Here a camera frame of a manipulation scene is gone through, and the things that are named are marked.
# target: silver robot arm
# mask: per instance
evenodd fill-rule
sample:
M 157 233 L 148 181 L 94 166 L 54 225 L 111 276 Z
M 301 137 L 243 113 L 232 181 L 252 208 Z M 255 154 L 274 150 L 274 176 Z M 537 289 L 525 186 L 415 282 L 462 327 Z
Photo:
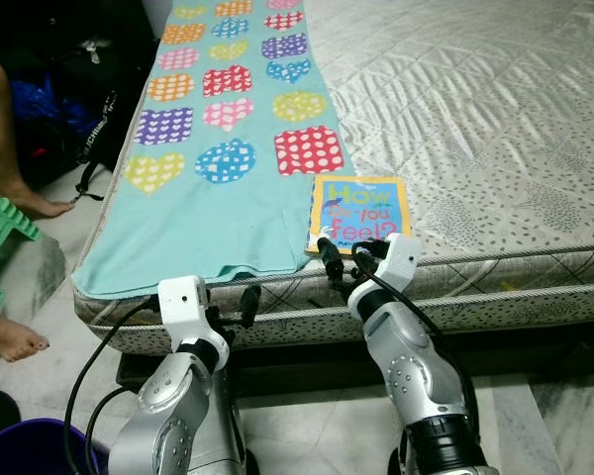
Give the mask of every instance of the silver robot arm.
M 387 241 L 374 275 L 400 291 L 413 278 L 420 243 L 399 234 Z M 408 440 L 405 473 L 498 475 L 486 465 L 472 432 L 459 374 L 436 352 L 418 317 L 372 280 L 356 287 L 347 304 L 363 321 L 369 354 L 402 418 Z
M 202 279 L 164 280 L 158 300 L 174 353 L 141 389 L 137 413 L 110 451 L 111 475 L 186 474 L 194 436 L 209 409 L 212 374 L 229 358 L 229 346 L 205 317 Z

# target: person's leg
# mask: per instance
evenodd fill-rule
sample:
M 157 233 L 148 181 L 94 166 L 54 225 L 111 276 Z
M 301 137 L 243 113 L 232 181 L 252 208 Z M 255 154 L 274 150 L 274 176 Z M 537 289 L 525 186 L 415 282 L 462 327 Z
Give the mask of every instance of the person's leg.
M 48 347 L 46 338 L 0 315 L 0 356 L 4 359 L 17 361 Z
M 53 203 L 35 193 L 22 179 L 18 167 L 11 111 L 11 88 L 0 66 L 0 195 L 9 198 L 33 218 L 58 216 L 72 208 L 69 203 Z

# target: mattress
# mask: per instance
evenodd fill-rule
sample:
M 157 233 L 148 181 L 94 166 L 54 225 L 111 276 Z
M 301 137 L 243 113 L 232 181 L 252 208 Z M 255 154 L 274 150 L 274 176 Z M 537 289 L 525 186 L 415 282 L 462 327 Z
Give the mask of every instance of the mattress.
M 304 3 L 355 170 L 407 184 L 424 246 L 410 298 L 446 332 L 594 321 L 594 1 Z M 136 126 L 77 265 L 106 226 Z M 235 312 L 251 283 L 260 315 L 237 346 L 362 338 L 317 260 L 216 284 L 212 303 Z M 76 289 L 75 309 L 102 335 L 144 298 Z M 111 344 L 169 351 L 150 311 Z

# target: book cover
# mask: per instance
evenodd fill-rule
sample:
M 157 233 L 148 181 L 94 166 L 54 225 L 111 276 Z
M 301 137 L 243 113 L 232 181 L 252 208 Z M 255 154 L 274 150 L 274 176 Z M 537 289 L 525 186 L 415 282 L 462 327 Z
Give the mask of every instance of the book cover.
M 306 250 L 325 236 L 343 254 L 355 242 L 412 232 L 405 183 L 398 177 L 316 175 Z

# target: cable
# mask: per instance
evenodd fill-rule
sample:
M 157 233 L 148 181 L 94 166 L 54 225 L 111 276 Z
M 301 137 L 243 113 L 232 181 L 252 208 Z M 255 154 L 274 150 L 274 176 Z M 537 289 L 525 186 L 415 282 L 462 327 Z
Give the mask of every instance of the cable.
M 127 320 L 129 320 L 132 315 L 140 312 L 141 310 L 153 309 L 155 307 L 153 301 L 154 298 L 154 295 L 150 296 L 148 300 L 145 300 L 140 305 L 137 305 L 136 307 L 131 309 L 126 315 L 124 315 L 118 322 L 115 323 L 115 325 L 110 329 L 106 336 L 101 340 L 101 343 L 99 343 L 97 349 L 94 350 L 94 352 L 90 356 L 90 359 L 88 359 L 86 364 L 83 366 L 81 372 L 77 376 L 75 384 L 72 386 L 72 390 L 70 391 L 70 397 L 68 398 L 68 404 L 66 406 L 66 414 L 64 416 L 63 421 L 63 451 L 66 455 L 66 460 L 68 461 L 70 470 L 74 475 L 83 475 L 77 467 L 75 459 L 72 456 L 72 449 L 70 447 L 70 424 L 72 420 L 72 412 L 74 410 L 75 401 L 77 400 L 77 392 L 79 391 L 79 387 L 81 386 L 81 383 L 83 382 L 83 379 L 86 376 L 86 373 L 88 372 L 90 367 L 94 364 L 99 354 L 101 354 L 101 352 L 103 351 L 103 348 L 106 347 L 108 342 L 112 339 L 112 337 L 121 327 L 121 325 L 124 324 Z
M 94 412 L 92 413 L 92 416 L 90 416 L 90 420 L 88 421 L 88 428 L 86 429 L 86 442 L 85 442 L 86 468 L 88 469 L 89 475 L 99 475 L 98 471 L 95 470 L 93 463 L 92 463 L 92 459 L 94 458 L 94 455 L 91 456 L 91 454 L 92 454 L 92 433 L 95 430 L 95 424 L 97 423 L 97 418 L 99 417 L 99 414 L 101 413 L 103 408 L 106 406 L 106 404 L 108 404 L 112 399 L 116 398 L 120 394 L 125 393 L 127 391 L 130 391 L 130 388 L 117 388 L 114 391 L 111 391 L 110 393 L 108 393 L 106 395 L 106 397 L 103 398 L 99 402 L 99 404 L 95 408 Z
M 376 241 L 355 242 L 352 245 L 351 249 L 352 260 L 356 264 L 356 267 L 358 267 L 358 269 L 362 273 L 364 273 L 369 279 L 381 286 L 383 289 L 389 291 L 396 299 L 401 301 L 409 310 L 411 310 L 414 313 L 414 315 L 416 315 L 416 317 L 418 317 L 420 321 L 423 322 L 429 328 L 431 332 L 433 332 L 434 340 L 437 343 L 436 352 L 453 367 L 453 369 L 459 376 L 460 381 L 462 382 L 462 389 L 464 391 L 464 404 L 466 405 L 466 408 L 469 411 L 472 429 L 475 435 L 477 436 L 477 440 L 479 442 L 479 409 L 477 407 L 477 396 L 475 395 L 473 381 L 471 380 L 470 376 L 468 376 L 468 374 L 464 373 L 464 371 L 460 369 L 461 365 L 459 364 L 455 356 L 453 356 L 450 353 L 447 353 L 443 348 L 438 348 L 438 344 L 440 344 L 441 346 L 446 346 L 446 343 L 444 334 L 436 326 L 436 324 L 434 324 L 434 322 L 432 322 L 431 319 L 427 317 L 427 315 L 422 310 L 416 307 L 416 305 L 414 305 L 414 303 L 411 300 L 409 300 L 409 298 L 407 298 L 405 295 L 396 290 L 394 287 L 392 287 L 390 284 L 385 282 L 380 277 L 374 275 L 373 272 L 366 268 L 364 263 L 361 262 L 361 259 L 359 257 L 360 254 L 358 254 L 356 250 L 359 247 L 363 247 L 365 249 L 370 250 L 374 247 L 375 243 Z

